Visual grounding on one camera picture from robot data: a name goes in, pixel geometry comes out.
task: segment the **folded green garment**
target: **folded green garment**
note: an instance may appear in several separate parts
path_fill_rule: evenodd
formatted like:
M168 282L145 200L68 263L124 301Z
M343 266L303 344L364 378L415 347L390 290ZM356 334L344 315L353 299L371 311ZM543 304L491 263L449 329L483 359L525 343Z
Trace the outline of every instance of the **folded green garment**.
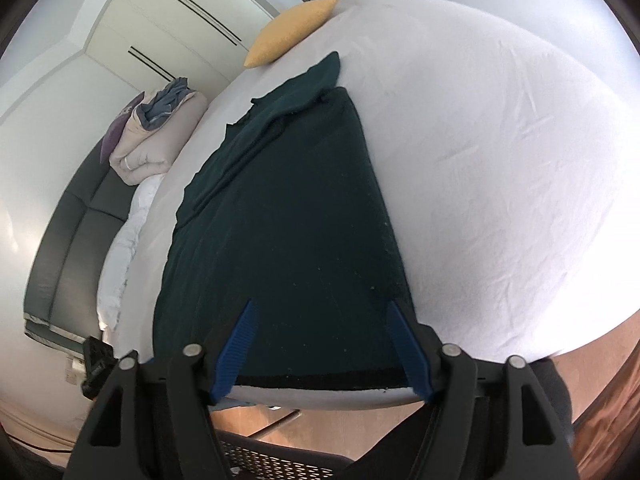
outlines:
M253 300L259 328L239 382L406 384L385 307L411 298L339 72L333 52L254 99L185 188L156 303L156 358L202 343Z

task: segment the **purple pillow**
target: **purple pillow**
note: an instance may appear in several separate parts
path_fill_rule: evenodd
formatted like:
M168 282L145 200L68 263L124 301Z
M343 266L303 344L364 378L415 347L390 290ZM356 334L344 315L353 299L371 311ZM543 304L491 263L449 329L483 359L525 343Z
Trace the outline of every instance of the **purple pillow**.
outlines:
M107 133L104 134L104 137L102 138L102 146L100 147L101 164L104 164L109 159L111 153L113 153L113 150L116 149L116 146L120 142L120 137L122 137L124 126L127 124L127 121L133 113L133 108L138 106L144 98L144 92L140 92L140 94L136 95L129 104L122 109L118 116L113 120L113 123L111 123L107 128Z

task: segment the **gray headboard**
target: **gray headboard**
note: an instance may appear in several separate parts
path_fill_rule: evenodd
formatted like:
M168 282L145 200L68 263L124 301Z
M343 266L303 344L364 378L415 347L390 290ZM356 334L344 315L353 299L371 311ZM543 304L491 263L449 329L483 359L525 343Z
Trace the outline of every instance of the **gray headboard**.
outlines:
M80 358L85 338L100 338L98 279L135 190L108 163L100 164L98 143L66 187L42 237L24 295L27 336Z

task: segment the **white wardrobe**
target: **white wardrobe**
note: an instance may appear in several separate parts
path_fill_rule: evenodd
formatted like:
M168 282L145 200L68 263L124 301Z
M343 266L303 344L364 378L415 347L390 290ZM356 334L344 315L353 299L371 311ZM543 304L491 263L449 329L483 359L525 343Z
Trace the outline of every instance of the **white wardrobe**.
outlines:
M184 76L212 100L271 18L254 0L112 0L86 52L140 91Z

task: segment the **cabinet handle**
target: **cabinet handle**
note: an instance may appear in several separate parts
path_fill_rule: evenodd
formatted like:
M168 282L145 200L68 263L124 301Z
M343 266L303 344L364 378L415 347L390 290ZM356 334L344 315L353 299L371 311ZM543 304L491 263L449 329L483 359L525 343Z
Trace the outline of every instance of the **cabinet handle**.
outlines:
M158 63L153 61L150 57L142 54L142 52L140 52L134 46L130 46L127 52L131 54L133 57L135 57L140 63L147 65L151 70L157 73L160 77L166 79L168 82L171 82L175 79L175 77L170 72L162 68L160 65L158 65Z
M199 4L197 4L193 0L177 0L177 1L183 4L185 7L187 7L187 9L189 9L191 12L193 12L198 17L203 19L205 22L209 23L211 27L215 28L220 34L222 34L235 46L238 46L238 44L242 42L242 40L237 34L233 33L233 31L230 28L228 28L224 23L220 22L220 20L216 19L209 11L202 8Z

